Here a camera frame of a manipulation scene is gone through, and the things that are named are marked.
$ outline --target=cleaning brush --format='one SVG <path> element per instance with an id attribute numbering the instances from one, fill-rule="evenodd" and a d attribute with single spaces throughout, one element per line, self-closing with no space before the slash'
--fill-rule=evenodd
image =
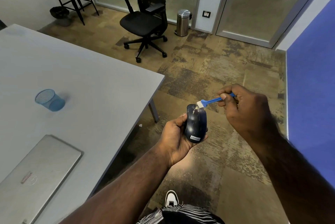
<path id="1" fill-rule="evenodd" d="M 231 97 L 236 97 L 236 95 L 234 93 L 230 93 L 229 95 Z M 209 101 L 201 100 L 201 101 L 197 102 L 197 106 L 199 108 L 205 108 L 208 104 L 210 104 L 212 102 L 216 102 L 216 101 L 221 101 L 221 100 L 222 100 L 221 97 L 218 97 L 218 98 L 215 98 L 215 99 L 212 99 L 212 100 L 209 100 Z"/>

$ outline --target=brush handle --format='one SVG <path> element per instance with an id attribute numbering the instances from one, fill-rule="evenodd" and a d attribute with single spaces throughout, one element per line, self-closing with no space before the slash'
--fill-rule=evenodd
<path id="1" fill-rule="evenodd" d="M 229 94 L 231 97 L 236 97 L 236 95 L 234 94 L 234 93 L 230 93 Z M 210 103 L 212 103 L 212 102 L 216 102 L 216 101 L 221 101 L 222 100 L 222 98 L 221 97 L 218 97 L 218 98 L 215 98 L 215 99 L 212 99 L 212 100 L 209 100 L 209 101 L 207 101 L 207 104 L 210 104 Z"/>

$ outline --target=laptop lid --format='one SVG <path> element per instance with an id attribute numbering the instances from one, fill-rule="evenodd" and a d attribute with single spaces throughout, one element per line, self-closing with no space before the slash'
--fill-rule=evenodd
<path id="1" fill-rule="evenodd" d="M 0 223 L 33 223 L 82 154 L 45 135 L 0 183 Z"/>

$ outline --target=person's left arm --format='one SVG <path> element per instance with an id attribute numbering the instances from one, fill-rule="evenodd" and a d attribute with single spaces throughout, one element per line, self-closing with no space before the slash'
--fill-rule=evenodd
<path id="1" fill-rule="evenodd" d="M 60 224 L 135 223 L 170 167 L 194 145 L 183 137 L 186 119 L 184 114 L 167 122 L 155 146 Z"/>

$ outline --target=power outlet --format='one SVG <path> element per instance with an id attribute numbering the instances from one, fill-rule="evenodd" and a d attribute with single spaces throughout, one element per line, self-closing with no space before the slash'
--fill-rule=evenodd
<path id="1" fill-rule="evenodd" d="M 203 11 L 202 16 L 206 17 L 206 18 L 209 18 L 210 17 L 210 12 Z"/>

